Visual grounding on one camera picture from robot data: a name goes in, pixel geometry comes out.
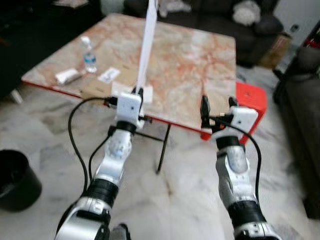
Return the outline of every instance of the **marble floor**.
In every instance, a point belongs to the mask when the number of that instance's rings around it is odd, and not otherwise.
[[[240,79],[264,88],[268,110],[254,134],[262,151],[260,203],[267,220],[284,240],[316,240],[320,221],[306,217],[304,191],[278,108],[272,102],[277,79],[263,68],[239,67]],[[16,149],[29,158],[43,184],[40,198],[17,213],[0,211],[0,240],[54,239],[59,219],[79,196],[84,177],[72,149],[67,120],[77,99],[21,86],[24,103],[0,102],[0,149]],[[83,106],[74,119],[74,135],[84,159],[104,139],[114,112]],[[154,122],[144,132],[163,137],[166,126]],[[163,169],[155,174],[161,144],[136,136],[125,164],[122,187],[112,210],[111,226],[127,223],[133,240],[231,240],[233,228],[219,198],[215,170],[217,147],[199,134],[173,127]],[[251,179],[257,156],[247,145]],[[99,164],[99,152],[94,165]]]

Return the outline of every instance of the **black trash bin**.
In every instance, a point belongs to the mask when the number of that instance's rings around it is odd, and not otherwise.
[[[41,190],[42,185],[24,154],[0,151],[0,209],[24,210],[38,199]]]

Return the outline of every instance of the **white strap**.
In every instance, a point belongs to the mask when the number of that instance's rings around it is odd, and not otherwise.
[[[155,28],[157,23],[158,0],[149,0],[148,10],[146,12],[144,35],[142,41],[138,78],[136,80],[135,93],[143,88],[146,83],[147,68],[154,40]]]

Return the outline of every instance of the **black cable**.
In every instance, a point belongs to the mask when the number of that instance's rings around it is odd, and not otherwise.
[[[89,179],[90,179],[90,182],[92,180],[92,170],[91,170],[91,164],[92,164],[92,160],[95,156],[95,154],[99,151],[99,149],[105,144],[105,142],[110,138],[110,135],[108,135],[101,143],[100,145],[93,151],[93,153],[91,154],[90,156],[90,159],[89,159]]]
[[[244,135],[246,135],[253,143],[255,149],[256,149],[256,153],[258,155],[258,163],[257,163],[257,168],[256,168],[256,177],[255,177],[255,196],[256,196],[256,200],[259,202],[259,178],[260,178],[260,169],[261,169],[261,162],[262,162],[262,156],[261,156],[261,151],[260,151],[260,148],[256,142],[256,140],[251,136],[250,133],[246,132],[246,131],[243,131],[242,129],[236,127],[236,126],[233,126],[231,125],[230,123],[226,122],[226,121],[223,121],[223,120],[220,120],[219,118],[217,117],[214,117],[214,116],[210,116],[209,117],[210,119],[214,120],[215,122],[219,123],[219,124],[223,124],[229,128],[232,128],[232,129],[235,129],[235,130],[238,130],[239,132],[243,133]]]
[[[81,193],[81,196],[84,194],[84,192],[87,190],[87,186],[88,186],[88,173],[87,173],[87,168],[86,168],[86,165],[85,165],[85,162],[84,160],[82,159],[81,157],[81,154],[77,148],[77,145],[75,143],[75,140],[74,140],[74,136],[72,134],[72,126],[71,126],[71,123],[72,123],[72,118],[76,112],[76,110],[81,106],[83,105],[84,103],[86,102],[89,102],[89,101],[92,101],[92,100],[104,100],[106,101],[107,99],[105,97],[91,97],[91,98],[88,98],[88,99],[85,99],[83,100],[82,102],[80,102],[77,106],[74,107],[74,109],[71,111],[70,115],[69,115],[69,119],[68,119],[68,133],[69,133],[69,137],[70,137],[70,141],[71,141],[71,144],[73,146],[73,149],[75,151],[75,154],[77,155],[77,157],[79,158],[79,161],[81,163],[81,166],[82,166],[82,169],[83,169],[83,174],[84,174],[84,185],[83,185],[83,190],[82,190],[82,193]]]

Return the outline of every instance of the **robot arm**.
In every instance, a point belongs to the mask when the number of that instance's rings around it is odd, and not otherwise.
[[[209,101],[203,96],[200,113],[201,127],[212,129],[212,139],[218,147],[215,168],[219,176],[219,195],[232,220],[234,238],[281,240],[263,216],[250,182],[250,163],[246,158],[245,147],[239,143],[243,133],[230,127],[248,133],[258,114],[254,109],[238,106],[234,100],[229,103],[228,114],[210,117]],[[210,119],[215,120],[214,125],[210,125]]]
[[[55,240],[109,240],[114,235],[128,240],[125,225],[109,230],[110,213],[118,195],[124,164],[132,150],[132,137],[144,125],[143,91],[122,93],[117,99],[116,126],[108,131],[104,158],[88,189],[64,214]]]

